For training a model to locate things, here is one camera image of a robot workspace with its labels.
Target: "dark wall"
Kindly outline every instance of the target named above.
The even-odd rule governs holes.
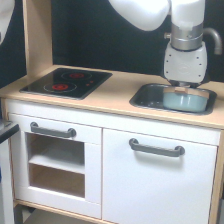
[[[170,18],[156,31],[144,32],[121,18],[107,0],[52,0],[53,53],[56,64],[161,73],[170,31]],[[224,1],[207,3],[205,27],[224,37]],[[16,7],[0,46],[0,88],[26,74],[22,0]],[[224,56],[213,55],[213,41],[205,37],[208,70],[213,81],[224,82]]]
[[[15,10],[5,40],[0,46],[0,88],[26,75],[22,1]]]

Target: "burner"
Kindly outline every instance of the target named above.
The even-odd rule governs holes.
[[[106,72],[57,68],[20,91],[82,100],[111,75],[111,73]]]
[[[49,83],[44,86],[46,91],[55,93],[71,92],[76,88],[77,86],[72,83]]]
[[[86,80],[90,79],[92,75],[87,72],[66,72],[62,74],[62,78],[69,80],[69,81],[74,81],[74,80]]]

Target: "cabinet door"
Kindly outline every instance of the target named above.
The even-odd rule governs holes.
[[[174,149],[168,157],[131,149],[139,144]],[[215,146],[104,130],[103,219],[120,224],[207,224]]]

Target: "red burner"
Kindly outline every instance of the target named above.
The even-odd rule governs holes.
[[[80,78],[84,78],[85,75],[83,73],[72,73],[69,75],[69,77],[72,79],[80,79]]]
[[[55,85],[52,86],[52,89],[58,90],[58,91],[63,91],[63,90],[68,89],[68,85],[66,85],[66,84],[55,84]]]

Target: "toy kitchen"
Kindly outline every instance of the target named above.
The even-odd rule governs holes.
[[[52,1],[23,0],[27,75],[0,90],[19,127],[0,160],[3,224],[23,223],[21,206],[35,209],[26,224],[218,223],[224,84],[208,81],[203,36],[216,55],[222,40],[203,27],[205,0],[108,4],[145,32],[170,14],[163,75],[53,64]]]

